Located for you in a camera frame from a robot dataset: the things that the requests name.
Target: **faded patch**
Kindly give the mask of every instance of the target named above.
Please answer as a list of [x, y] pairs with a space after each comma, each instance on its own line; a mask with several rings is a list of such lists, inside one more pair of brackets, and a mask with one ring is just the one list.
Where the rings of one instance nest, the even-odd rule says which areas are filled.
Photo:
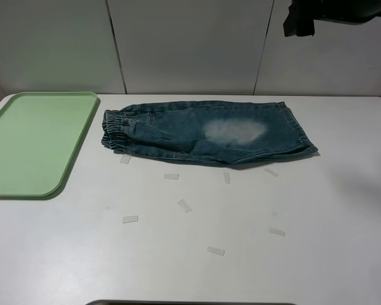
[[250, 119], [216, 119], [204, 126], [206, 139], [217, 144], [249, 144], [266, 131], [264, 124]]

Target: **denim shorts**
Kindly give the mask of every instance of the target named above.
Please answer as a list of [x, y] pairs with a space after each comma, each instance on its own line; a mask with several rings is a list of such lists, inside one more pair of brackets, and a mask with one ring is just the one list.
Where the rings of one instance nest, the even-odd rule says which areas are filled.
[[105, 147], [165, 161], [231, 165], [318, 151], [284, 102], [131, 105], [105, 111], [103, 129]]

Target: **black object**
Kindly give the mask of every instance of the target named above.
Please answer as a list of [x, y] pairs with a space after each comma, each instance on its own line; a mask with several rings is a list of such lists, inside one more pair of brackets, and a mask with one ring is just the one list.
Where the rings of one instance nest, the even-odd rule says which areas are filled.
[[313, 20], [363, 24], [381, 17], [381, 0], [292, 0], [284, 22], [284, 35], [315, 34]]

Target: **small white label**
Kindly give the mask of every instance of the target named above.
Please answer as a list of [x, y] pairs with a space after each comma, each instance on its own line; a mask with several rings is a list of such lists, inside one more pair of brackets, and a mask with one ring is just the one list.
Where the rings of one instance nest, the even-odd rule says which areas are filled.
[[123, 157], [121, 158], [120, 163], [122, 164], [128, 164], [130, 162], [131, 155], [130, 154], [124, 154]]
[[178, 202], [182, 210], [185, 211], [185, 213], [190, 212], [192, 209], [189, 207], [189, 205], [186, 203], [184, 199]]
[[230, 174], [226, 172], [224, 172], [223, 174], [224, 174], [224, 182], [226, 184], [230, 184]]
[[129, 222], [135, 222], [138, 221], [138, 216], [126, 216], [123, 217], [123, 224], [127, 224]]
[[271, 234], [277, 234], [280, 236], [285, 236], [285, 231], [282, 231], [280, 229], [276, 229], [274, 227], [269, 227], [268, 232]]
[[165, 179], [178, 180], [179, 174], [178, 173], [166, 173]]
[[217, 254], [217, 255], [221, 255], [221, 256], [224, 255], [224, 250], [218, 249], [218, 248], [213, 248], [213, 247], [208, 247], [208, 252], [213, 253], [213, 254]]
[[270, 170], [269, 168], [266, 168], [265, 171], [266, 171], [267, 173], [270, 173], [271, 175], [273, 175], [273, 176], [275, 176], [275, 177], [278, 176], [278, 174], [277, 174], [276, 172], [274, 172], [273, 170]]

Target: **jeans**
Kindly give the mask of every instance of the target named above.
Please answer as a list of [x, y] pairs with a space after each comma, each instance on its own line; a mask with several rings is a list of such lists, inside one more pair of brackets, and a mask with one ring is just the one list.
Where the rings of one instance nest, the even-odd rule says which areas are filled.
[[231, 165], [318, 151], [284, 102], [131, 105], [105, 111], [103, 129], [105, 147], [165, 161]]

